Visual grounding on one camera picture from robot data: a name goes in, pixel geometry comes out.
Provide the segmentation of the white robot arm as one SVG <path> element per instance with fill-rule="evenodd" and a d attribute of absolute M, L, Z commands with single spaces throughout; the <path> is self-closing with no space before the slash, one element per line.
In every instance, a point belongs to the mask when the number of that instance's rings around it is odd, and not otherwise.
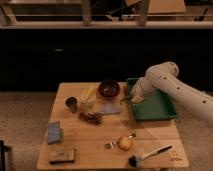
<path fill-rule="evenodd" d="M 131 101 L 142 102 L 159 89 L 213 126 L 213 97 L 183 83 L 178 74 L 177 64 L 171 61 L 149 67 L 133 86 Z"/>

